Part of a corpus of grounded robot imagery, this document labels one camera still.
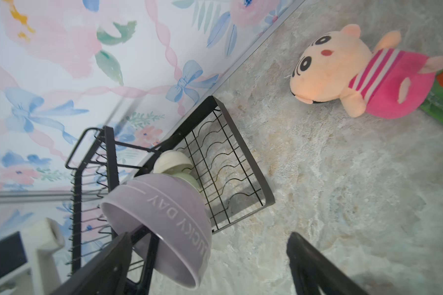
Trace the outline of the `black wire dish rack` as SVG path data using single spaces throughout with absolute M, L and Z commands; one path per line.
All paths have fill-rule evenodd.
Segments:
M 120 184 L 119 172 L 126 167 L 116 154 L 125 142 L 117 139 L 113 128 L 90 127 L 81 138 L 92 140 L 81 162 L 65 164 L 72 173 L 72 274 L 116 237 L 99 203 Z M 170 150 L 189 157 L 192 167 L 187 172 L 199 184 L 213 233 L 274 204 L 267 179 L 225 105 L 215 97 L 206 98 L 167 140 L 147 148 L 147 161 L 132 169 L 137 176 L 153 173 L 156 162 Z

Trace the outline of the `cream speckled bowl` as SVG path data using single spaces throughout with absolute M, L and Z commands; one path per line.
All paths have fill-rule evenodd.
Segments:
M 168 150 L 163 152 L 156 160 L 153 173 L 174 174 L 192 169 L 193 162 L 183 152 Z

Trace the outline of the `lavender bowl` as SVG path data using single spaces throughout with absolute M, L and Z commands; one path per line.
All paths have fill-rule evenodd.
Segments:
M 146 174 L 117 186 L 100 204 L 117 234 L 146 226 L 160 241 L 155 270 L 195 290 L 206 272 L 212 226 L 201 195 L 171 175 Z

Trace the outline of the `light green bowl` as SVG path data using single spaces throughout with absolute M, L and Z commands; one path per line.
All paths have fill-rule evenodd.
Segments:
M 186 181 L 187 183 L 189 183 L 198 192 L 201 191 L 201 187 L 200 187 L 199 182 L 196 180 L 195 177 L 193 177 L 189 173 L 176 172 L 176 173 L 171 174 L 171 176 L 182 179 L 182 180 Z

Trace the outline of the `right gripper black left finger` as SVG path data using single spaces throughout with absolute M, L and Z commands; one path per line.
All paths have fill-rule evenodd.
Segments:
M 54 295 L 121 295 L 132 252 L 130 234 L 117 236 L 83 268 L 52 293 Z

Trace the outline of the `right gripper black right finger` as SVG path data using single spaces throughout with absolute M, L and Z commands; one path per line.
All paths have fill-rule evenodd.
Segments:
M 287 241 L 287 256 L 298 295 L 364 295 L 365 291 L 299 233 Z

